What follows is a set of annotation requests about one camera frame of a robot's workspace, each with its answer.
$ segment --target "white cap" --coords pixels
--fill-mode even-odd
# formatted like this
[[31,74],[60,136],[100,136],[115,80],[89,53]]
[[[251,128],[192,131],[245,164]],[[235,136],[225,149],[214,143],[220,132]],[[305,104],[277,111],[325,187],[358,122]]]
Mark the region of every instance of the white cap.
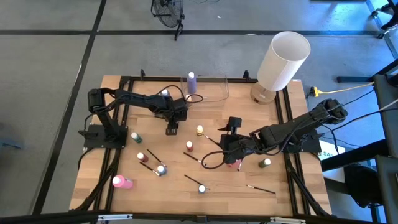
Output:
[[163,90],[163,91],[162,91],[162,95],[164,95],[164,96],[168,96],[168,95],[169,95],[169,91],[167,91],[167,90]]
[[157,167],[158,172],[164,172],[164,166],[158,166]]
[[113,177],[112,179],[113,184],[120,184],[120,182],[122,182],[122,180],[119,177]]
[[137,154],[137,158],[138,158],[138,159],[143,159],[143,158],[144,158],[144,153],[139,152],[139,153]]
[[264,159],[264,164],[265,165],[269,165],[269,164],[271,164],[271,160],[270,159]]
[[136,139],[136,138],[138,138],[138,134],[137,134],[137,133],[131,133],[131,137],[132,137],[133,139]]
[[192,101],[192,97],[191,97],[189,94],[185,95],[185,99],[186,99],[188,102],[191,102],[191,101]]
[[199,186],[199,191],[200,192],[206,191],[206,187],[204,185]]
[[202,132],[203,131],[203,126],[202,125],[198,125],[197,131]]

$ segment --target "wooden tabletop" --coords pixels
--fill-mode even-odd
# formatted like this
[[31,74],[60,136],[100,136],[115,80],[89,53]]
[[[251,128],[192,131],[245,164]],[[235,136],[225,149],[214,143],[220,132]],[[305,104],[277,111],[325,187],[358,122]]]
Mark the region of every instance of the wooden tabletop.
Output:
[[[120,76],[104,76],[101,87],[117,88],[119,81]],[[171,84],[180,86],[177,82],[136,81],[133,92],[151,95]],[[259,105],[253,102],[249,96],[251,85],[229,83],[229,98],[224,103],[218,106],[198,103],[190,107],[188,119],[180,123],[176,136],[166,136],[167,123],[162,119],[154,118],[148,109],[131,106],[127,119],[129,135],[126,147],[121,151],[118,174],[132,179],[134,187],[128,190],[115,189],[111,211],[208,215],[292,215],[282,154],[247,156],[243,160],[240,172],[236,170],[236,167],[227,167],[227,165],[215,170],[207,170],[183,154],[186,152],[187,141],[191,141],[194,148],[193,152],[189,153],[199,159],[209,152],[219,151],[219,148],[211,141],[196,135],[195,130],[199,124],[204,127],[206,135],[219,141],[220,134],[224,132],[217,129],[225,127],[230,116],[243,119],[238,133],[245,135],[257,128],[278,123],[275,103]],[[211,95],[211,85],[199,86],[199,88]],[[169,88],[169,90],[174,98],[180,96],[177,89]],[[306,113],[307,105],[301,81],[292,80],[288,85],[288,91],[293,117]],[[108,97],[106,101],[109,103],[111,98]],[[99,124],[95,117],[93,122]],[[142,137],[141,144],[137,144],[129,137],[133,131]],[[136,157],[138,152],[148,155],[149,161],[146,164],[153,169],[160,165],[146,149],[150,149],[167,165],[167,175],[158,177],[140,165]],[[94,149],[82,160],[70,208],[79,206],[97,184],[103,154],[104,149]],[[330,213],[319,160],[306,153],[301,153],[301,157],[306,186],[322,208]],[[271,160],[271,165],[261,169],[257,163],[265,158]],[[222,154],[216,154],[208,157],[206,163],[208,166],[215,166],[221,160]],[[198,184],[184,177],[184,174],[202,182],[210,190],[207,190],[205,194],[198,194]],[[276,194],[252,189],[246,184],[271,190]],[[104,188],[100,208],[104,208],[107,186],[108,184]],[[297,186],[296,195],[299,211],[302,211],[302,201]]]

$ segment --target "fan stand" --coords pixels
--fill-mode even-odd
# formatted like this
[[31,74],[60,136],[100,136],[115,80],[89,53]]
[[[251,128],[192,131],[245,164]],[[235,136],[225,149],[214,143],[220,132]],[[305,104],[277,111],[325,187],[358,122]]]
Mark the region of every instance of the fan stand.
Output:
[[[154,17],[157,17],[157,16],[171,16],[171,14],[154,14],[153,8],[154,8],[154,0],[152,0],[152,4],[150,5],[150,13],[152,13],[152,15]],[[175,31],[174,41],[177,41],[177,38],[179,37],[179,35],[181,34],[181,32],[182,32],[182,30],[184,28],[184,25],[182,25],[182,21],[184,19],[185,19],[185,15],[181,14],[180,15],[180,19],[178,20],[177,30]]]

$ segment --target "gray floor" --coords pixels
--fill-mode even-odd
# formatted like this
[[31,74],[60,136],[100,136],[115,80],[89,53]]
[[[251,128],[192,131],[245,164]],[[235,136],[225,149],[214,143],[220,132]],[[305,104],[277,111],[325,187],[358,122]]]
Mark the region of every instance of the gray floor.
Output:
[[[185,1],[186,30],[377,30],[364,2],[215,0]],[[0,29],[91,29],[100,1],[2,1]],[[150,1],[108,1],[99,29],[165,30],[149,13]],[[272,36],[170,35],[97,36],[55,175],[45,213],[68,210],[83,139],[77,131],[88,115],[86,93],[103,75],[181,76],[225,74],[252,77]],[[23,150],[0,150],[0,217],[29,213],[37,184],[60,118],[80,66],[87,36],[0,36],[0,136],[24,143]],[[312,51],[295,78],[328,91],[353,86],[338,84],[338,75],[372,75],[393,58],[384,40],[371,36],[307,36]],[[319,98],[347,102],[366,93],[362,88]],[[377,109],[374,94],[348,105],[348,120]],[[338,139],[365,145],[384,137],[378,115],[336,132]],[[343,218],[370,220],[347,195],[328,191],[332,211]]]

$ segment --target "pink bottle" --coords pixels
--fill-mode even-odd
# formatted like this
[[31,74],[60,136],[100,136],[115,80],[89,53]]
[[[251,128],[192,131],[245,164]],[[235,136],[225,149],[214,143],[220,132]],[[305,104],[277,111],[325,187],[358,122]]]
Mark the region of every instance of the pink bottle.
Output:
[[112,184],[117,188],[130,189],[132,187],[132,180],[125,178],[122,175],[117,175],[113,177]]

